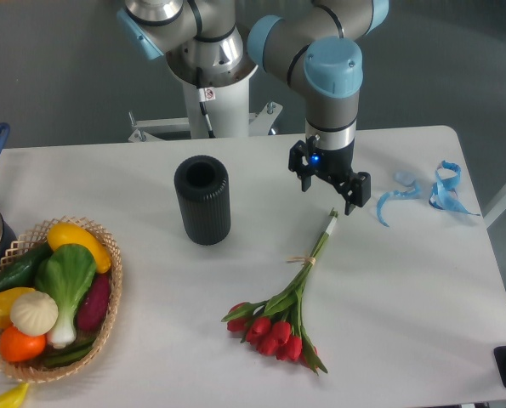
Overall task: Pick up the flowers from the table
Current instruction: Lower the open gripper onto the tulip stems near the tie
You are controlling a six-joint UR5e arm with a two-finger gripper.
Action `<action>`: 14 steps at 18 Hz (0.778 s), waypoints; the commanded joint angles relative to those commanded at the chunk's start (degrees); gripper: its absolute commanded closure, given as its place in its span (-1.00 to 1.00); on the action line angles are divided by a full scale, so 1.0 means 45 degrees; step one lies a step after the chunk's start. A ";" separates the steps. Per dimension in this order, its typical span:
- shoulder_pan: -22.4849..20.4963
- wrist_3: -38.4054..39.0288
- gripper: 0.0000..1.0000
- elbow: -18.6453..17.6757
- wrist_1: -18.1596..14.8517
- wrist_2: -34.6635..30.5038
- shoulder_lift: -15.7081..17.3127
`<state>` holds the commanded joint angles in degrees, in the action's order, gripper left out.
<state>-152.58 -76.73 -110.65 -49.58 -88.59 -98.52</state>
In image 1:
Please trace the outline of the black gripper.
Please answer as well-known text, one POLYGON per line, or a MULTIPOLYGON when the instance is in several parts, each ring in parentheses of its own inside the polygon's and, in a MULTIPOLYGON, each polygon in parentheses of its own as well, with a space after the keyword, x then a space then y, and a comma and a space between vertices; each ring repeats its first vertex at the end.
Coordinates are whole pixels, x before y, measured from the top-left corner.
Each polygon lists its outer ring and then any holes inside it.
POLYGON ((330 184, 344 198, 349 216, 371 198, 371 175, 352 169, 355 142, 337 150, 322 149, 320 142, 316 136, 298 141, 289 151, 288 169, 296 173, 302 191, 310 188, 313 177, 330 184))

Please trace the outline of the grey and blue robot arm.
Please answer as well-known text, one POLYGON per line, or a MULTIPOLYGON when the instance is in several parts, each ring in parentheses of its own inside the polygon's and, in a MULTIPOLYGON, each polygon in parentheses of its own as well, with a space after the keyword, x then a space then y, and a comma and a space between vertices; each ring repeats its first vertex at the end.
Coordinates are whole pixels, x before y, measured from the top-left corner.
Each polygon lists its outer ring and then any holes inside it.
POLYGON ((146 58, 164 57, 181 81, 195 139, 251 133, 256 70, 299 94, 304 139, 290 150, 289 169, 303 190, 313 178, 332 185, 351 211, 371 195, 370 175, 352 168, 363 81, 357 40, 388 11, 386 1, 315 1, 301 19, 266 15, 242 30, 233 1, 126 1, 117 18, 146 58))

